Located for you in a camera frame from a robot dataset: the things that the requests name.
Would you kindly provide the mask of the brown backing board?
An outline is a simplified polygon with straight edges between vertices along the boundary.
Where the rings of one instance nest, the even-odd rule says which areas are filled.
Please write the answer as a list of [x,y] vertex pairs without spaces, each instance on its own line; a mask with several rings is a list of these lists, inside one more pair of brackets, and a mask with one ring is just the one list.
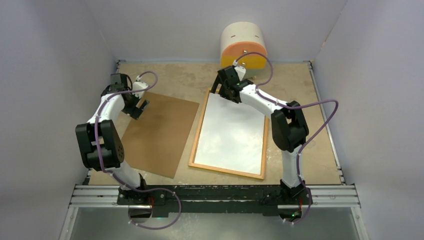
[[148,105],[121,139],[125,160],[134,169],[174,178],[199,103],[151,92],[142,100]]

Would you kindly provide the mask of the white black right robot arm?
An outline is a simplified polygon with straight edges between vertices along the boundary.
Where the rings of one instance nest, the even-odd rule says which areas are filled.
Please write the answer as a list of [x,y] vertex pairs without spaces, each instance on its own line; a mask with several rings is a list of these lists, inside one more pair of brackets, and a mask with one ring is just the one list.
[[286,102],[267,94],[252,81],[243,79],[245,72],[244,67],[233,65],[218,70],[211,93],[251,106],[270,120],[273,142],[282,154],[280,196],[284,202],[292,204],[305,189],[301,155],[309,135],[305,116],[298,102]]

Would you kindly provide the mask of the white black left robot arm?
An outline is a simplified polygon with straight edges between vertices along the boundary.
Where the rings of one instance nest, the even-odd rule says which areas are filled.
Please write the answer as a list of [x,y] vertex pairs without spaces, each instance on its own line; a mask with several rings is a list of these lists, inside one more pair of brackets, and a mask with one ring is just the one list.
[[124,146],[115,127],[120,113],[137,120],[149,104],[139,101],[150,86],[138,75],[135,81],[124,73],[110,76],[110,84],[101,93],[101,102],[93,116],[76,126],[75,134],[83,165],[103,172],[120,185],[123,194],[138,205],[146,203],[149,191],[144,178],[125,161]]

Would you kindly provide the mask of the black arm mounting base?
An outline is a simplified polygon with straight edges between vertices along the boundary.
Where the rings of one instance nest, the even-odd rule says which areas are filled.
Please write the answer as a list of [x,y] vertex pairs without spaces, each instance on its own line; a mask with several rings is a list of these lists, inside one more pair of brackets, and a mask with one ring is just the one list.
[[147,192],[118,191],[117,204],[152,209],[154,218],[170,213],[262,214],[293,221],[313,203],[310,190],[289,197],[282,184],[271,185],[147,185]]

